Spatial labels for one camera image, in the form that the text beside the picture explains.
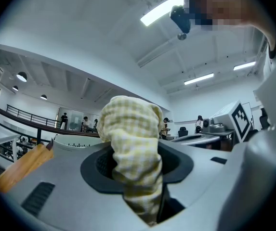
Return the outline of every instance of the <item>gingham sleeve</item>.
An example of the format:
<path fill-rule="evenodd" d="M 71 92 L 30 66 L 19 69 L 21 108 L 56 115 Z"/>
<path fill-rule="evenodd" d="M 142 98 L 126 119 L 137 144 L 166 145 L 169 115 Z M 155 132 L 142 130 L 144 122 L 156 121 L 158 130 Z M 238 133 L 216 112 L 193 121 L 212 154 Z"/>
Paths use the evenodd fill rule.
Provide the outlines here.
<path fill-rule="evenodd" d="M 113 178 L 125 184 L 124 200 L 146 223 L 156 221 L 162 191 L 158 137 L 162 112 L 137 98 L 117 96 L 102 112 L 97 130 L 111 141 L 117 162 Z"/>

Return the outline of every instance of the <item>yellow checkered cloth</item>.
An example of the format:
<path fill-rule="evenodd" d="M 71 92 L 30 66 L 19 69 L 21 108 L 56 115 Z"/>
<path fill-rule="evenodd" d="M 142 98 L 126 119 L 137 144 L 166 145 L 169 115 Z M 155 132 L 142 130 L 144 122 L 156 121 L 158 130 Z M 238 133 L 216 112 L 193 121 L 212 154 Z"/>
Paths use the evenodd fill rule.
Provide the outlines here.
<path fill-rule="evenodd" d="M 100 138 L 111 141 L 117 166 L 115 180 L 124 183 L 124 200 L 146 223 L 156 221 L 162 191 L 158 137 L 161 109 L 141 99 L 117 96 L 100 115 Z"/>

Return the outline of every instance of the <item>woman with long hair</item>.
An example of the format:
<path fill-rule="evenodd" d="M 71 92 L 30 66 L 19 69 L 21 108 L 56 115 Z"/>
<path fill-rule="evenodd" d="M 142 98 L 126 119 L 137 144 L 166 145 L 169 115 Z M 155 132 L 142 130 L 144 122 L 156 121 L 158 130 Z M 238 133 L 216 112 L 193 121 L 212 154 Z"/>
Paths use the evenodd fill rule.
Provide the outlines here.
<path fill-rule="evenodd" d="M 196 130 L 195 133 L 200 133 L 203 128 L 203 118 L 201 115 L 198 115 L 197 121 L 196 121 Z"/>

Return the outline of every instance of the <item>railing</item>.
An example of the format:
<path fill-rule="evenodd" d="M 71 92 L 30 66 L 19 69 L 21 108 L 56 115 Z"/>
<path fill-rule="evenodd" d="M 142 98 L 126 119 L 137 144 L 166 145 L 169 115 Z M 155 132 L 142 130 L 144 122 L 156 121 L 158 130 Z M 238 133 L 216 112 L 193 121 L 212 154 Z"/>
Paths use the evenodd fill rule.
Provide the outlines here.
<path fill-rule="evenodd" d="M 57 120 L 52 120 L 52 119 L 48 119 L 48 118 L 44 118 L 42 116 L 39 115 L 34 115 L 31 114 L 29 112 L 23 111 L 23 110 L 19 110 L 11 105 L 7 105 L 7 109 L 6 111 L 16 117 L 20 117 L 22 119 L 28 120 L 28 121 L 33 121 L 39 124 L 43 124 L 49 127 L 56 127 L 56 128 L 60 128 L 61 127 L 61 122 L 57 121 Z"/>
<path fill-rule="evenodd" d="M 44 141 L 41 139 L 41 131 L 42 130 L 47 131 L 47 132 L 57 133 L 57 134 L 80 135 L 80 136 L 89 136 L 89 137 L 99 138 L 98 133 L 82 133 L 82 132 L 68 131 L 68 130 L 63 130 L 63 129 L 59 129 L 59 128 L 49 127 L 49 126 L 46 126 L 41 123 L 37 123 L 37 122 L 33 122 L 33 121 L 29 121 L 29 120 L 17 117 L 17 116 L 12 115 L 9 112 L 6 112 L 2 109 L 0 109 L 0 115 L 7 117 L 13 121 L 19 122 L 21 124 L 27 125 L 29 127 L 36 128 L 37 129 L 37 137 L 35 139 L 37 140 L 37 144 L 39 144 L 41 141 Z M 3 124 L 1 126 L 7 128 L 8 130 L 13 131 L 12 129 L 9 129 L 8 127 L 4 126 Z M 32 136 L 29 136 L 29 135 L 25 135 L 25 134 L 21 134 L 21 135 L 32 138 Z"/>

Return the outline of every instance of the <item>ceiling light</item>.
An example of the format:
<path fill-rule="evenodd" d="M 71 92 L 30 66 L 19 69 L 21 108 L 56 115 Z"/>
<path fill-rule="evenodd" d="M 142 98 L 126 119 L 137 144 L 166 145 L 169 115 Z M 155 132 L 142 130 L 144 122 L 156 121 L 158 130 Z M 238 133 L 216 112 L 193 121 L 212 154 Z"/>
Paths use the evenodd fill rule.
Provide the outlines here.
<path fill-rule="evenodd" d="M 189 80 L 189 81 L 185 81 L 184 84 L 188 85 L 188 84 L 195 83 L 195 82 L 198 82 L 198 81 L 201 81 L 201 80 L 204 80 L 204 79 L 208 79 L 208 78 L 212 78 L 212 77 L 214 77 L 214 73 L 211 73 L 211 74 L 205 75 L 205 76 L 201 76 L 199 78 L 195 78 L 195 79 L 192 79 L 192 80 Z"/>
<path fill-rule="evenodd" d="M 46 95 L 41 95 L 40 98 L 47 100 L 47 96 Z"/>
<path fill-rule="evenodd" d="M 25 72 L 20 72 L 19 74 L 17 74 L 17 78 L 23 82 L 26 82 L 27 80 L 27 76 Z"/>
<path fill-rule="evenodd" d="M 251 62 L 251 63 L 238 65 L 238 66 L 235 66 L 233 70 L 239 70 L 239 69 L 242 69 L 242 68 L 245 68 L 245 67 L 252 67 L 252 66 L 255 66 L 255 63 L 256 62 Z"/>
<path fill-rule="evenodd" d="M 169 13 L 174 5 L 183 5 L 184 0 L 167 0 L 164 3 L 158 5 L 152 9 L 145 16 L 141 18 L 141 21 L 146 25 L 151 25 L 154 21 Z"/>

